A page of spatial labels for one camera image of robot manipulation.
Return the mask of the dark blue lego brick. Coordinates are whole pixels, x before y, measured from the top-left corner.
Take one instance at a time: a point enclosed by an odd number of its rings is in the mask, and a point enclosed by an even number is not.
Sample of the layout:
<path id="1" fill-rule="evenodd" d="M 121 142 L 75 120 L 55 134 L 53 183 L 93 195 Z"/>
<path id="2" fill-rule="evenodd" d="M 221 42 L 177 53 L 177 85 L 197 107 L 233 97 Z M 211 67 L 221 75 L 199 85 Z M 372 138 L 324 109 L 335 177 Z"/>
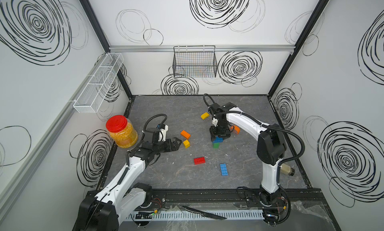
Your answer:
<path id="1" fill-rule="evenodd" d="M 212 141 L 212 143 L 214 143 L 214 144 L 216 144 L 216 143 L 222 143 L 223 141 L 224 141 L 223 138 L 216 137 L 216 138 Z"/>

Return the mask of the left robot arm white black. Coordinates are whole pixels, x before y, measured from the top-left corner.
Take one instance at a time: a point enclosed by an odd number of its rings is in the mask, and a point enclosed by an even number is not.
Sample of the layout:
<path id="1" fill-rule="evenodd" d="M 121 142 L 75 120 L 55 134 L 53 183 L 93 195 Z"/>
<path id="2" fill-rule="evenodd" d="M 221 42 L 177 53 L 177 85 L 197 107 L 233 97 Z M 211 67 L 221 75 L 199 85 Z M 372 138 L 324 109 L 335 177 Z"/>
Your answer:
<path id="1" fill-rule="evenodd" d="M 177 151 L 182 140 L 174 137 L 155 143 L 139 142 L 127 151 L 126 164 L 101 191 L 81 202 L 75 231 L 117 231 L 139 206 L 152 202 L 150 185 L 134 184 L 155 156 Z"/>

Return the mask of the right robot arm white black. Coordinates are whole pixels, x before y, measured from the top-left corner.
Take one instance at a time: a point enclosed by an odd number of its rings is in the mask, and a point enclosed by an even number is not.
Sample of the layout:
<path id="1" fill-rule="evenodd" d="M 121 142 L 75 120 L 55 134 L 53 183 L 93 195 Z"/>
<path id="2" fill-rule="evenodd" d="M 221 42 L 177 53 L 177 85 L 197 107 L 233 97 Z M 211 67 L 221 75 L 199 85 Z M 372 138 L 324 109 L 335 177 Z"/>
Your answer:
<path id="1" fill-rule="evenodd" d="M 284 136 L 278 125 L 269 125 L 233 108 L 226 112 L 210 112 L 215 128 L 226 128 L 232 123 L 257 141 L 257 156 L 263 163 L 263 178 L 259 199 L 263 206 L 274 204 L 280 192 L 280 162 L 286 151 Z"/>

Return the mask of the light blue lego brick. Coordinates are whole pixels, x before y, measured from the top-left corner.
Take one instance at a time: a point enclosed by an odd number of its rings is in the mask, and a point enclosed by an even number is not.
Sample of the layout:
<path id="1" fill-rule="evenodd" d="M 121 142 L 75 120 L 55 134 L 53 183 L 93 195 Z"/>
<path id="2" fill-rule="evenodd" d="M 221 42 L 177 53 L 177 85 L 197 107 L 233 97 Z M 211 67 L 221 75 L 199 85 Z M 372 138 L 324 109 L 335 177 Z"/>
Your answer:
<path id="1" fill-rule="evenodd" d="M 228 176 L 228 169 L 225 163 L 220 164 L 221 174 L 222 176 Z"/>

